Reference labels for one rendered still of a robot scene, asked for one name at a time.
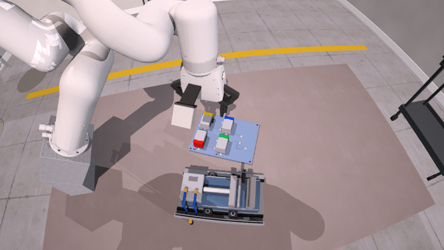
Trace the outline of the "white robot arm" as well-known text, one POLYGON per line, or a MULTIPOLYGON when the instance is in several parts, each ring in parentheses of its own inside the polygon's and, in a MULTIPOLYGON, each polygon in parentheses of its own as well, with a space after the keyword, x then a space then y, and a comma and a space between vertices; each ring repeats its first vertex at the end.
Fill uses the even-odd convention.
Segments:
MULTIPOLYGON (((40 123, 42 137, 65 157, 88 147, 88 128, 114 63, 114 51, 142 63, 163 59, 173 35, 183 66, 206 73, 225 63, 218 47, 218 12, 210 0, 150 0, 134 17, 112 0, 62 0, 80 19, 51 12, 40 20, 18 5, 0 0, 0 47, 41 72, 55 70, 68 54, 73 58, 59 82, 55 124, 40 123), (139 20, 138 20, 139 19, 139 20)), ((191 129, 201 86, 189 83, 174 103, 172 125, 191 129)))

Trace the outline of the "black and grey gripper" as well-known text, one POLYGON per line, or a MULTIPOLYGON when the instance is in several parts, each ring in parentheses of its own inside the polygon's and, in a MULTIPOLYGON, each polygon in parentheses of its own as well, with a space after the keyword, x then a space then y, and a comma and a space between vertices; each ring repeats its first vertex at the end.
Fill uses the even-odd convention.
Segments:
POLYGON ((218 102, 220 104, 220 116, 227 112, 227 106, 238 99, 240 93, 226 85, 226 74, 223 63, 206 73, 192 73, 183 66, 180 67, 180 79, 170 85, 175 92, 182 96, 187 85, 195 84, 201 86, 197 99, 218 102), (226 94, 230 95, 227 96, 226 94))

